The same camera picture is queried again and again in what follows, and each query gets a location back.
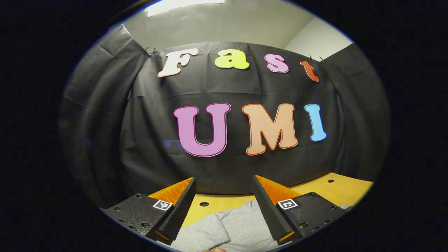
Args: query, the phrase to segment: foam cutout letter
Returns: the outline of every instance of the foam cutout letter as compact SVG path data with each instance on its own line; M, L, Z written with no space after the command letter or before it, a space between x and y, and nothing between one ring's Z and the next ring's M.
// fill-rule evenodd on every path
M320 119L320 107L317 104L309 104L305 106L305 111L310 114L311 126L313 127L313 135L311 141L322 141L327 137L327 134L323 131L322 120Z
M166 54L167 61L165 62L164 68L160 71L157 76L165 77L169 75L175 75L181 72L180 68L177 68L177 64L181 64L181 66L186 66L190 61L190 54L195 56L199 53L197 48L187 49L176 52L169 52Z
M284 63L284 58L276 54L266 54L264 60L267 62L267 68L275 73L287 73L289 71L288 65Z
M300 64L301 64L303 67L305 67L306 74L308 75L308 77L309 77L310 79L312 79L312 80L315 81L315 82L319 82L319 77L317 77L317 76L314 75L314 73L313 73L314 67L313 67L312 65L310 65L307 61L302 61L302 62L300 62Z
M286 149L297 145L293 119L294 105L280 104L274 121L261 104L248 104L242 111L249 117L250 146L246 150L248 155L258 155L266 151L266 146L261 142L262 135L271 150L276 148L280 134L282 136L280 148Z
M215 65L220 68L246 69L249 63L246 62L246 54L236 49L222 50L218 52L219 57L215 60Z
M198 143L196 140L194 117L199 113L198 108L187 106L174 110L182 148L193 156L208 157L220 154L227 145L226 114L230 109L230 104L227 103L214 103L205 108L207 113L211 114L213 124L213 141L209 144Z

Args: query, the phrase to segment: gray cloth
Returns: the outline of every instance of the gray cloth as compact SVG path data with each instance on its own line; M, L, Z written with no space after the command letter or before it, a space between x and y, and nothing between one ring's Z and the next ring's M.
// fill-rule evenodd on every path
M280 246L272 239L258 203L249 200L239 208L213 213L182 228L171 247L184 252L215 247L227 252L261 252Z

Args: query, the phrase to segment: wooden table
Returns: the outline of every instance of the wooden table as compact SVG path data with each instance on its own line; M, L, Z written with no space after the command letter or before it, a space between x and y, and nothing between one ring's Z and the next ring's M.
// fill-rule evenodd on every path
M336 205L355 205L363 198L373 182L349 178L335 173L328 173L320 178L290 187L292 190L306 194L316 192ZM253 194L249 195L205 195L196 194L188 211L182 227L188 226L212 213L242 206L248 200L256 200Z

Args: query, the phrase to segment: pink letter u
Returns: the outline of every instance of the pink letter u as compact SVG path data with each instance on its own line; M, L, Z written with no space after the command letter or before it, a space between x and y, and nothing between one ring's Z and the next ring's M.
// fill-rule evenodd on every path
M227 103L213 103L205 110L211 114L213 124L213 141L209 144L198 143L194 118L199 109L193 106L181 107L174 110L177 118L179 141L182 148L193 156L216 156L220 154L227 144L226 114L231 109Z

